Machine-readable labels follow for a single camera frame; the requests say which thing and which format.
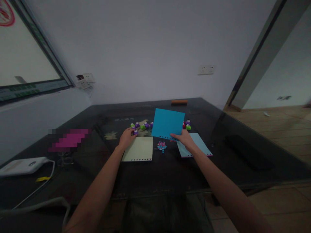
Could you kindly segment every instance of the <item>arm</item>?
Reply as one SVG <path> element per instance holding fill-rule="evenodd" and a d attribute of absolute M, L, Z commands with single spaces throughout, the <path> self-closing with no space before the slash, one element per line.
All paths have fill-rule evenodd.
<path fill-rule="evenodd" d="M 122 155 L 136 137 L 136 135 L 131 136 L 132 132 L 133 130 L 130 128 L 123 132 L 119 145 L 84 194 L 70 218 L 65 232 L 95 232 L 101 215 L 110 200 Z"/>
<path fill-rule="evenodd" d="M 240 233 L 273 232 L 263 215 L 246 195 L 197 147 L 187 130 L 181 135 L 171 134 L 180 140 L 193 155 L 210 185 L 215 197 Z"/>

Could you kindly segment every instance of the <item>red sticker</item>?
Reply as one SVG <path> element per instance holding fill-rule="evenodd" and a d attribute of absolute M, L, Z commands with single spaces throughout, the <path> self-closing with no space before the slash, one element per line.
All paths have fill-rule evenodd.
<path fill-rule="evenodd" d="M 8 27 L 15 22 L 14 13 L 6 0 L 0 0 L 0 26 Z"/>

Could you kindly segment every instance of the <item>orange object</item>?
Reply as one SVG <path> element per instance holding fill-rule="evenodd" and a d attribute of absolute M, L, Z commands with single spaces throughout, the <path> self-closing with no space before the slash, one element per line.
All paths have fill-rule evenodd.
<path fill-rule="evenodd" d="M 171 105 L 187 105 L 188 100 L 172 100 Z"/>

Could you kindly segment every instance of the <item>table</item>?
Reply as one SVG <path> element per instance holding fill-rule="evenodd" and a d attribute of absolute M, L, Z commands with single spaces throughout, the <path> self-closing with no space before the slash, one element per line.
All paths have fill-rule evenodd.
<path fill-rule="evenodd" d="M 156 108 L 186 113 L 185 120 L 191 121 L 190 132 L 199 133 L 213 153 L 213 156 L 209 157 L 211 161 L 248 195 L 284 182 L 311 180 L 311 168 L 307 164 L 202 98 L 188 99 L 187 106 L 171 106 L 170 100 L 94 105 L 60 126 L 56 134 L 45 136 L 10 160 L 46 156 L 57 161 L 60 159 L 58 154 L 47 152 L 47 148 L 52 142 L 57 142 L 62 133 L 73 128 L 92 130 L 90 136 L 72 152 L 74 163 L 56 167 L 48 184 L 21 207 L 58 196 L 64 196 L 70 204 L 77 205 L 118 145 L 122 132 L 130 123 L 153 121 Z M 264 154 L 275 168 L 265 171 L 252 169 L 225 142 L 228 135 L 244 138 Z M 168 146 L 164 154 L 156 149 L 158 141 L 165 141 Z M 211 191 L 194 159 L 182 159 L 175 142 L 154 138 L 154 148 L 152 161 L 121 163 L 112 199 Z M 2 179 L 1 207 L 12 208 L 17 205 L 40 185 L 35 183 L 35 180 L 41 176 L 48 176 L 51 168 L 48 163 L 32 175 Z"/>

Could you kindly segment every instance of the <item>left arm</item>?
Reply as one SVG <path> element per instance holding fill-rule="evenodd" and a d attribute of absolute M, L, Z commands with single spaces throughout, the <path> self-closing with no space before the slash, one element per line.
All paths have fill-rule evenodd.
<path fill-rule="evenodd" d="M 122 155 L 136 137 L 136 135 L 131 136 L 132 132 L 130 128 L 123 132 L 119 145 L 84 194 L 65 232 L 95 232 L 110 200 Z"/>

